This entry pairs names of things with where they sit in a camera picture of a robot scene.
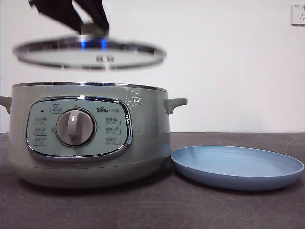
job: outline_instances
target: plate rim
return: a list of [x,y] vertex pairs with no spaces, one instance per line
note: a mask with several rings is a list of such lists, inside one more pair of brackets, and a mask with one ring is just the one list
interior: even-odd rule
[[[251,149],[251,150],[257,150],[257,151],[264,151],[264,152],[267,152],[267,153],[273,153],[273,154],[277,154],[277,155],[282,155],[282,156],[285,156],[285,157],[289,157],[295,161],[297,161],[298,163],[300,163],[302,165],[302,168],[297,170],[296,172],[292,172],[292,173],[287,173],[287,174],[284,174],[284,175],[280,175],[280,176],[239,176],[239,175],[230,175],[230,174],[222,174],[222,173],[213,173],[213,172],[207,172],[207,171],[202,171],[202,170],[199,170],[199,169],[195,169],[195,168],[192,168],[192,167],[188,167],[188,166],[185,166],[185,165],[182,165],[181,163],[178,163],[176,160],[173,159],[173,153],[175,153],[176,151],[178,150],[183,150],[183,149],[187,149],[187,148],[196,148],[196,147],[230,147],[230,148],[241,148],[241,149]],[[183,147],[183,148],[178,148],[176,150],[174,150],[172,153],[171,153],[171,160],[177,164],[177,165],[180,165],[180,166],[183,166],[184,168],[187,168],[187,169],[191,169],[191,170],[194,170],[194,171],[198,171],[198,172],[201,172],[201,173],[208,173],[208,174],[213,174],[213,175],[221,175],[221,176],[227,176],[227,177],[238,177],[238,178],[273,178],[273,177],[286,177],[286,176],[291,176],[291,175],[296,175],[298,173],[302,173],[302,171],[304,171],[304,164],[292,157],[292,156],[288,156],[288,155],[285,155],[285,154],[280,154],[280,153],[276,153],[276,152],[273,152],[273,151],[268,151],[268,150],[263,150],[263,149],[256,149],[256,148],[249,148],[249,147],[241,147],[241,146],[214,146],[214,145],[204,145],[204,146],[187,146],[187,147]]]

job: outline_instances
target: gray table surface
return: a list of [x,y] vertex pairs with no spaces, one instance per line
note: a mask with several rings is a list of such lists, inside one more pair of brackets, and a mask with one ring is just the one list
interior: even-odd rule
[[[61,190],[17,178],[1,134],[1,228],[3,229],[303,229],[305,174],[274,191],[242,192],[195,183],[170,162],[137,182],[87,190]],[[305,133],[172,133],[171,148],[245,146],[305,162]]]

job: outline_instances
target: chrome panel trim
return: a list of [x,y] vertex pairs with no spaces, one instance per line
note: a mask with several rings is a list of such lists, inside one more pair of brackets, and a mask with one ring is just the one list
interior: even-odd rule
[[99,83],[99,82],[30,82],[30,83],[19,83],[12,86],[16,87],[27,87],[27,86],[50,86],[50,85],[77,85],[77,86],[102,86],[102,87],[122,87],[122,88],[142,88],[150,90],[158,90],[167,92],[166,89],[161,87],[150,87],[136,84],[124,84],[124,83]]
[[130,147],[133,139],[133,132],[132,132],[132,121],[131,121],[131,116],[129,109],[127,105],[122,102],[119,99],[115,98],[104,98],[104,97],[94,97],[94,96],[86,96],[82,100],[89,100],[89,101],[101,101],[101,102],[110,102],[110,103],[116,103],[119,104],[124,112],[125,112],[125,118],[126,118],[126,126],[127,126],[127,137],[123,145],[118,147],[116,150],[113,150],[108,153],[103,153],[103,154],[95,154],[95,155],[83,155],[83,156],[57,156],[57,155],[47,155],[43,154],[40,152],[35,151],[30,143],[28,142],[27,138],[27,131],[28,131],[28,124],[29,124],[29,118],[30,118],[30,111],[32,107],[39,102],[45,102],[45,101],[57,101],[57,100],[75,100],[78,99],[79,96],[56,96],[56,97],[47,97],[47,98],[42,98],[40,100],[37,100],[34,102],[30,109],[29,109],[29,115],[28,115],[28,120],[27,120],[27,125],[26,125],[26,130],[25,130],[25,142],[26,145],[31,152],[31,154],[37,158],[37,159],[44,159],[44,160],[51,160],[51,161],[56,161],[56,162],[88,162],[88,161],[95,161],[95,160],[105,160],[105,159],[112,159],[119,157],[123,153],[127,151],[127,149]]

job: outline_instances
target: power socket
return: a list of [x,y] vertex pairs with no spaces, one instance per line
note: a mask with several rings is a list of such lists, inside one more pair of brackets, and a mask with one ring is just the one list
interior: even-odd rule
[[291,24],[305,25],[305,3],[292,5]]

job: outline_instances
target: stainless steel rim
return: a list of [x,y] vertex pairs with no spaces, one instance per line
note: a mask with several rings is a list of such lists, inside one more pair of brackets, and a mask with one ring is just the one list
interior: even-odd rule
[[[49,63],[47,61],[33,61],[26,58],[24,55],[42,50],[63,50],[63,49],[80,49],[81,43],[86,42],[88,48],[100,47],[101,39],[107,42],[108,49],[115,49],[122,52],[145,52],[155,57],[154,61],[149,63],[136,63],[136,64],[124,64],[124,65],[104,65],[104,66],[90,66],[90,65],[75,65],[75,64],[60,64]],[[119,70],[146,67],[162,63],[166,57],[166,52],[160,48],[151,46],[149,44],[138,42],[119,42],[116,40],[109,40],[107,38],[94,37],[91,35],[79,35],[76,37],[65,37],[57,40],[31,42],[20,45],[13,49],[13,53],[17,59],[29,64],[56,67],[56,68],[73,68],[73,69],[87,69],[87,70]]]
[[27,87],[27,86],[51,86],[51,85],[76,85],[76,86],[102,86],[102,87],[128,87],[128,88],[142,88],[150,90],[158,90],[167,92],[166,89],[160,87],[150,87],[144,85],[124,84],[124,83],[99,83],[99,82],[31,82],[31,83],[19,83],[13,85],[16,87]]

